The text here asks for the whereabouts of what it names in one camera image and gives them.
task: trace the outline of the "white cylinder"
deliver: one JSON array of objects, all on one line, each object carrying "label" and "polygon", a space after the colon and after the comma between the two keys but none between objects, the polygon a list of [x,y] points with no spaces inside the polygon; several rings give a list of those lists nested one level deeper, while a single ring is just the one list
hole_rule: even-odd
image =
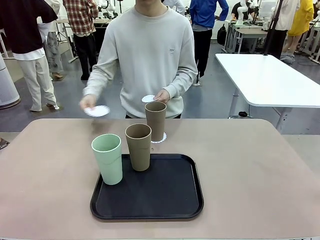
[{"label": "white cylinder", "polygon": [[0,54],[0,109],[18,104],[20,96]]}]

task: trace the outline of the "white pants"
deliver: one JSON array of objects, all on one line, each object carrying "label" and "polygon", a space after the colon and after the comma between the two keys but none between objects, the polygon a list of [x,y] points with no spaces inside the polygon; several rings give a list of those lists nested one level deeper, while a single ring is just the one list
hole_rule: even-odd
[{"label": "white pants", "polygon": [[41,111],[41,89],[48,104],[56,105],[54,86],[50,79],[46,56],[36,60],[18,60],[24,79],[32,96],[32,111]]}]

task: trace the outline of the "beige table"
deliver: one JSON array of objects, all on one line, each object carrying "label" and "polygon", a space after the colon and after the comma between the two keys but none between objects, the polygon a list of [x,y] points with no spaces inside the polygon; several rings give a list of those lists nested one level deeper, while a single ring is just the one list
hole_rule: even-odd
[{"label": "beige table", "polygon": [[152,153],[197,164],[198,218],[102,222],[90,211],[99,174],[91,141],[144,120],[41,119],[0,155],[0,238],[41,240],[320,236],[320,180],[274,127],[258,119],[170,119]]}]

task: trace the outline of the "yellow jacket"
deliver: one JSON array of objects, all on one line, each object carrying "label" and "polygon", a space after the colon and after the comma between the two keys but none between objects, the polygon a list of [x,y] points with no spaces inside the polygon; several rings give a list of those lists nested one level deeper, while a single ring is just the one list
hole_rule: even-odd
[{"label": "yellow jacket", "polygon": [[289,36],[299,36],[309,30],[309,22],[314,19],[313,0],[300,0],[300,8],[296,11]]}]

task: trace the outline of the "plastic tray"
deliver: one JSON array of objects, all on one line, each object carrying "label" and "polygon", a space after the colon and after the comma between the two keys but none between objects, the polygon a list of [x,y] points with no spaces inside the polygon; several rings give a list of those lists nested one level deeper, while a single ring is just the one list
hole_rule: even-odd
[{"label": "plastic tray", "polygon": [[122,155],[123,179],[107,185],[100,175],[90,208],[99,219],[191,219],[204,207],[195,162],[182,154],[151,154],[150,167],[133,170]]}]

